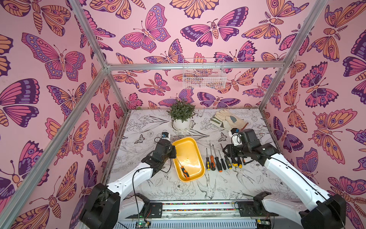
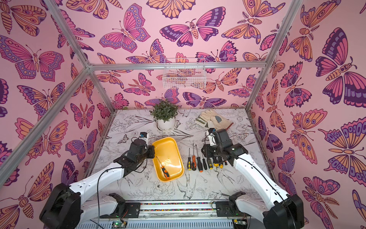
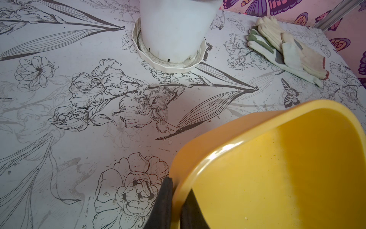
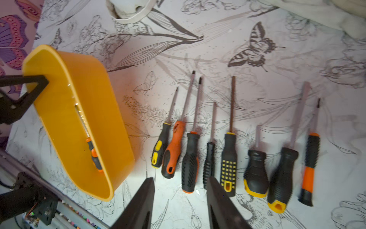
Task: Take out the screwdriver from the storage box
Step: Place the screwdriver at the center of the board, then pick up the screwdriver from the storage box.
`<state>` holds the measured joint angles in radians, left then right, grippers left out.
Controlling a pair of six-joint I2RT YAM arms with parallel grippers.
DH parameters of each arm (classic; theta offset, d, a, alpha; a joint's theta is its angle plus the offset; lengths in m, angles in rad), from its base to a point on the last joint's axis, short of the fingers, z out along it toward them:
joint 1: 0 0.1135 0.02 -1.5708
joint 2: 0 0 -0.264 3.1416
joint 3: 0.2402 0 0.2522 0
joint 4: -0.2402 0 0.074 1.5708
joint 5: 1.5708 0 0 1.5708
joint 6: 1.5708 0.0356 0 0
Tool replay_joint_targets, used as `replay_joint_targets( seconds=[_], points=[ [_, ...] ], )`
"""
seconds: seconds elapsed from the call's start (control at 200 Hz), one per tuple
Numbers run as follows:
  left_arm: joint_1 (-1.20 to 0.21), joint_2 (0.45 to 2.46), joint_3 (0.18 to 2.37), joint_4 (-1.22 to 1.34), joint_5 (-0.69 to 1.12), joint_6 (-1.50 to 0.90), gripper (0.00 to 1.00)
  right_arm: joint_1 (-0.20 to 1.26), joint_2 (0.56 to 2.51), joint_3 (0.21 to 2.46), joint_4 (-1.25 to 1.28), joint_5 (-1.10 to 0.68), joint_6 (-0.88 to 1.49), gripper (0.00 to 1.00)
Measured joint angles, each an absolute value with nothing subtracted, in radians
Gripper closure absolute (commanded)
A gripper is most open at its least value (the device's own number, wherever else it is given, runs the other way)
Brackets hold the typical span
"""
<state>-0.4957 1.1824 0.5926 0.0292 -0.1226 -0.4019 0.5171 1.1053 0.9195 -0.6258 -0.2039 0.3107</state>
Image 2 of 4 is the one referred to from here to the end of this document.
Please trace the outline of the large black yellow screwdriver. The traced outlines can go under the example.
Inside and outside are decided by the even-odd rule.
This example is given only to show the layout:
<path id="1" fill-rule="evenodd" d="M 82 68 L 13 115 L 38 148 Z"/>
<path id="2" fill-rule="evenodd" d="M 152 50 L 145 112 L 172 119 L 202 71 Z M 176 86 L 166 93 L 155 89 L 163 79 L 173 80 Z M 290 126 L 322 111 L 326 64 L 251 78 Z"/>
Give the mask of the large black yellow screwdriver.
<path id="1" fill-rule="evenodd" d="M 206 157 L 206 163 L 207 163 L 209 169 L 213 169 L 213 164 L 212 164 L 210 157 Z"/>

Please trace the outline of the yellow plastic storage tray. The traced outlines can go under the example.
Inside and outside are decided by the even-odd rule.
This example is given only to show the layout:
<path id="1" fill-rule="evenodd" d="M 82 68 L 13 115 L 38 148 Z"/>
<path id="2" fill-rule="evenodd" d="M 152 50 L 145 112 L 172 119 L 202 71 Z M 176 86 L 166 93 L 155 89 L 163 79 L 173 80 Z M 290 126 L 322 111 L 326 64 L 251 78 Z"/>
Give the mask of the yellow plastic storage tray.
<path id="1" fill-rule="evenodd" d="M 180 178 L 185 172 L 185 166 L 175 139 L 166 137 L 153 142 L 152 146 L 155 147 L 153 164 L 158 179 L 162 182 L 169 182 Z M 164 177 L 156 157 L 159 158 L 163 166 L 168 171 L 170 179 L 166 179 Z"/>

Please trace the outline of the orange handled screwdriver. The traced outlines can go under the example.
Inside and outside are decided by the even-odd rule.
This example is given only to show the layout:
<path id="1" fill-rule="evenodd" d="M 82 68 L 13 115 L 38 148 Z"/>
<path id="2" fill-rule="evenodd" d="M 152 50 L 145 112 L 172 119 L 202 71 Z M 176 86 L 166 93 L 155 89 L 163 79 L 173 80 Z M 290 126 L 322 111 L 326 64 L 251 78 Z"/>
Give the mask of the orange handled screwdriver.
<path id="1" fill-rule="evenodd" d="M 197 145 L 195 145 L 195 149 L 196 149 L 197 154 L 198 154 L 198 147 L 197 147 Z M 198 166 L 199 172 L 202 173 L 203 172 L 203 164 L 201 162 L 201 158 L 199 157 L 199 155 L 197 155 L 197 166 Z"/>

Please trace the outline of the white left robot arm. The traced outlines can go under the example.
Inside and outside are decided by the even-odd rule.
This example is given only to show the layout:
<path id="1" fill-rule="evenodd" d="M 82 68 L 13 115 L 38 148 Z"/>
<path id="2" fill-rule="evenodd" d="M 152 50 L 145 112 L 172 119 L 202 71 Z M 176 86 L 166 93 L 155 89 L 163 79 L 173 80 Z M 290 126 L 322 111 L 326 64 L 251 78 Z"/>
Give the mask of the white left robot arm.
<path id="1" fill-rule="evenodd" d="M 75 229 L 80 223 L 101 216 L 122 217 L 127 211 L 125 199 L 116 193 L 102 198 L 100 191 L 154 157 L 153 145 L 144 138 L 135 139 L 129 150 L 104 170 L 69 185 L 57 185 L 40 213 L 40 221 L 49 229 Z"/>

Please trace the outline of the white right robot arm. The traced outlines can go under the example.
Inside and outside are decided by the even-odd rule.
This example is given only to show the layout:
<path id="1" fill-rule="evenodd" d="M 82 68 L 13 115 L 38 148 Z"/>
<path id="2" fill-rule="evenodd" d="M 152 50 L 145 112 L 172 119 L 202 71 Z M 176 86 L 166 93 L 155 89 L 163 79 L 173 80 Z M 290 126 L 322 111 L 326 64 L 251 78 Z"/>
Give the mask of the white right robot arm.
<path id="1" fill-rule="evenodd" d="M 253 186 L 261 201 L 240 191 L 229 196 L 233 214 L 245 213 L 261 221 L 267 229 L 301 229 L 305 225 L 304 204 L 297 194 L 279 187 L 254 161 L 241 144 L 233 144 L 225 129 L 209 129 L 201 152 L 206 157 L 221 157 Z"/>

